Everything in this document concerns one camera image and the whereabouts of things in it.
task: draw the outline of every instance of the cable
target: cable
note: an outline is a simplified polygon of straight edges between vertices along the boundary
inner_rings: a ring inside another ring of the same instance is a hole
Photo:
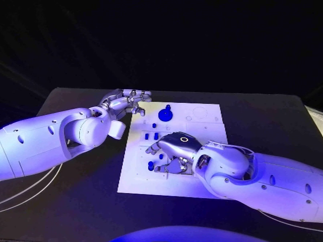
[[[44,177],[50,174],[50,172],[53,171],[54,167],[50,169],[50,171],[47,172],[47,174],[43,176],[43,178],[30,186],[27,187],[20,193],[17,193],[15,195],[12,195],[11,197],[8,197],[7,199],[4,199],[1,203],[7,202],[8,200],[11,200],[14,197],[17,197],[21,193],[24,193],[36,184],[38,184],[38,182],[44,179]]]
[[[59,170],[60,170],[60,167],[62,167],[62,164],[59,165],[59,168],[57,168],[56,174],[54,174],[54,176],[51,177],[51,179],[50,179],[47,185],[41,188],[41,190],[37,192],[37,194],[36,194],[34,196],[31,196],[25,201],[23,201],[21,203],[18,203],[17,205],[14,205],[14,206],[11,206],[11,207],[8,207],[8,208],[0,210],[0,213],[4,212],[4,211],[7,211],[7,210],[10,210],[11,208],[15,208],[15,207],[20,206],[21,204],[24,204],[30,199],[33,199],[33,198],[40,194],[40,192],[47,188],[47,186],[50,185],[50,183],[51,183],[54,177],[57,176],[57,172],[59,172]]]
[[[279,221],[278,219],[269,217],[262,211],[259,211],[259,212],[261,212],[268,218],[274,219],[274,220],[275,220],[277,222],[279,222],[279,223],[284,223],[284,224],[287,224],[287,225],[290,225],[290,226],[292,226],[292,227],[297,227],[297,228],[303,228],[303,229],[308,229],[308,230],[313,230],[313,231],[317,231],[317,232],[323,232],[323,230],[320,230],[320,229],[307,228],[307,227],[301,227],[301,226],[297,226],[297,225],[294,225],[294,224],[285,223],[285,222]]]

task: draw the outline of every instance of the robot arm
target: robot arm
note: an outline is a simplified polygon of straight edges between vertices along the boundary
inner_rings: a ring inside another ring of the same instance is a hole
[[[0,130],[0,180],[17,178],[54,167],[100,145],[106,136],[119,139],[125,125],[118,119],[139,113],[138,101],[151,93],[116,89],[99,105],[76,108],[18,121]]]
[[[177,132],[145,150],[163,149],[170,163],[154,172],[193,174],[207,191],[284,219],[323,223],[323,170],[282,157]]]

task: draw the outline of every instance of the table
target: table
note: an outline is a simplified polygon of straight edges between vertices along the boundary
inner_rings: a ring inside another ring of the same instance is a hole
[[[95,106],[108,92],[56,88],[38,115]],[[323,138],[298,97],[152,91],[152,100],[219,104],[229,144],[323,169]],[[126,124],[121,140],[108,137],[99,147],[67,161],[41,194],[0,213],[0,238],[108,241],[144,228],[191,225],[230,230],[268,241],[323,241],[323,233],[275,222],[236,201],[116,193],[129,115],[121,119]],[[0,200],[41,176],[43,173],[0,182]],[[28,198],[44,184],[0,209]],[[323,224],[313,227],[323,229]]]

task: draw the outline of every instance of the robotic hand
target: robotic hand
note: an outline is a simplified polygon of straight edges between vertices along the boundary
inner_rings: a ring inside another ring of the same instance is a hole
[[[76,108],[18,121],[0,130],[0,180],[17,178],[54,167],[105,141],[119,139],[126,112],[139,113],[139,101],[151,92],[116,89],[98,106]]]
[[[199,178],[207,191],[261,212],[300,222],[323,223],[323,170],[282,157],[207,141],[177,132],[145,150],[167,154],[170,163],[154,172]]]

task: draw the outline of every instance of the dark background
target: dark background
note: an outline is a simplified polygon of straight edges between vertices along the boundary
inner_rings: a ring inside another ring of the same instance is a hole
[[[292,94],[323,111],[323,5],[0,1],[0,128],[56,87]]]

